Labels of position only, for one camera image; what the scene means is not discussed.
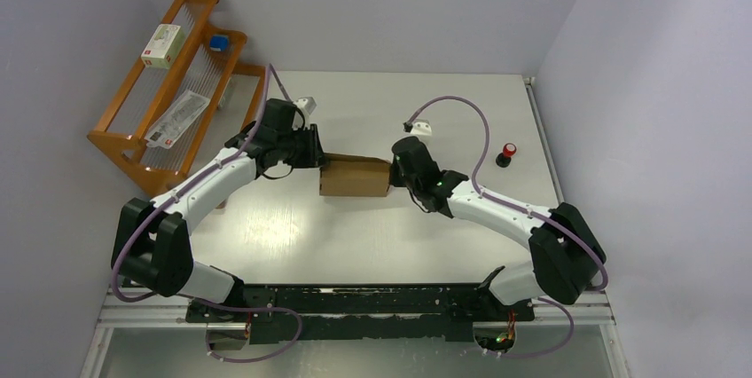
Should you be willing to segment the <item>brown cardboard box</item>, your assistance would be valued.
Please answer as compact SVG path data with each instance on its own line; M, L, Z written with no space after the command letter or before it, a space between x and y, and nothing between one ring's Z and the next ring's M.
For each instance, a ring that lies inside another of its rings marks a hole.
M386 197L391 163L375 157L326 154L320 169L319 195L340 197Z

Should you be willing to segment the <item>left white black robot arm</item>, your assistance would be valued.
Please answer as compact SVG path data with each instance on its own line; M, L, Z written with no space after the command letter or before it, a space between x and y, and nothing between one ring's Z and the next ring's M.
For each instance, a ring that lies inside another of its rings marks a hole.
M195 175L149 201L134 198L121 209L112 253L112 289L125 278L151 295L184 295L209 304L232 321L248 306L240 278L196 261L191 234L239 188L266 177L269 169L319 169L326 163L312 97L272 98L260 118L228 139Z

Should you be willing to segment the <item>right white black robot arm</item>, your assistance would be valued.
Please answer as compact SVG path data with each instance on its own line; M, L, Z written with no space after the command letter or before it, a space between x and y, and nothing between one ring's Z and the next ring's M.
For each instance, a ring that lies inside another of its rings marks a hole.
M539 296L571 305L605 264L605 252L573 205L521 205L476 186L465 174L440 169L415 136L398 140L391 151L391 183L406 188L424 211L481 225L529 253L529 259L486 279L488 289L478 297L486 318L501 319L514 303Z

